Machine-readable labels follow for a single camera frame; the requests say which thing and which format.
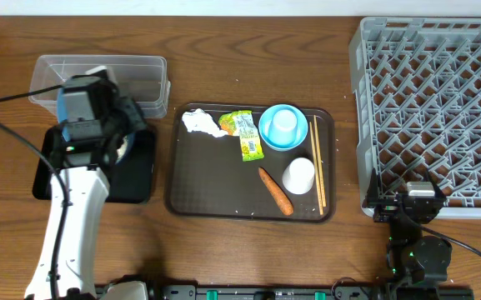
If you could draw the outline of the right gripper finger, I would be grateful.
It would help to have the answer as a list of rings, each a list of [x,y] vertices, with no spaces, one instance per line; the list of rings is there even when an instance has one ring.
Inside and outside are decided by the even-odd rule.
[[[427,183],[427,186],[433,191],[433,197],[435,199],[446,199],[446,196],[444,195],[442,190],[438,187],[436,182],[429,174],[429,171],[425,172],[425,182]]]
[[[376,169],[373,168],[370,176],[370,182],[368,185],[368,191],[366,193],[367,200],[379,200],[379,184],[380,183],[381,183],[380,176],[378,175]]]

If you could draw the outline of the pale pink cup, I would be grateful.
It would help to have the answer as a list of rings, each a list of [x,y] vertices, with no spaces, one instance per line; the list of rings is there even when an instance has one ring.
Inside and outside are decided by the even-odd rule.
[[[292,194],[302,195],[313,186],[315,170],[313,162],[305,157],[294,159],[284,170],[284,187]]]

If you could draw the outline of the orange carrot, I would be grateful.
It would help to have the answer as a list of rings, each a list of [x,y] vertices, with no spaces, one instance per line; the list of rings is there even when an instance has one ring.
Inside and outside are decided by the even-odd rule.
[[[258,168],[258,175],[260,176],[264,186],[267,188],[278,208],[285,216],[293,214],[293,204],[288,196],[284,193],[279,185],[269,176],[269,174],[262,168]]]

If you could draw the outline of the light blue cup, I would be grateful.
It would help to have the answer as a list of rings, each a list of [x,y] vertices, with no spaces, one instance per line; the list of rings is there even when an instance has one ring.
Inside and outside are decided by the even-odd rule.
[[[293,111],[289,109],[277,111],[270,123],[268,138],[280,147],[289,145],[295,139],[297,123],[297,117]]]

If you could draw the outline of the dark blue plate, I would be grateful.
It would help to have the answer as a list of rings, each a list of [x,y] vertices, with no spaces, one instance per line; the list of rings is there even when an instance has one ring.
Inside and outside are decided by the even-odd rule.
[[[69,120],[68,110],[66,108],[63,91],[59,91],[57,95],[57,119],[60,124],[63,124]],[[134,142],[134,134],[131,133],[123,137],[122,144],[117,149],[117,161],[120,163],[130,152]]]

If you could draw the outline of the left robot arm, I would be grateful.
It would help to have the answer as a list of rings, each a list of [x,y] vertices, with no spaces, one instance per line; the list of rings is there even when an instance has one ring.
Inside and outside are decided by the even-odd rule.
[[[93,263],[113,169],[145,129],[143,114],[107,71],[75,75],[57,96],[47,155],[51,207],[26,299],[94,299]]]

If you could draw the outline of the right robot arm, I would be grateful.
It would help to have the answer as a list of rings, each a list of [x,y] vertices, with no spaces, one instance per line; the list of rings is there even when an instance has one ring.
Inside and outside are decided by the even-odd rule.
[[[447,280],[452,246],[422,226],[435,219],[446,197],[425,174],[419,182],[407,182],[393,198],[378,193],[380,176],[372,171],[362,207],[373,209],[376,223],[387,223],[386,261],[393,277],[373,288],[371,299],[439,299],[438,285]]]

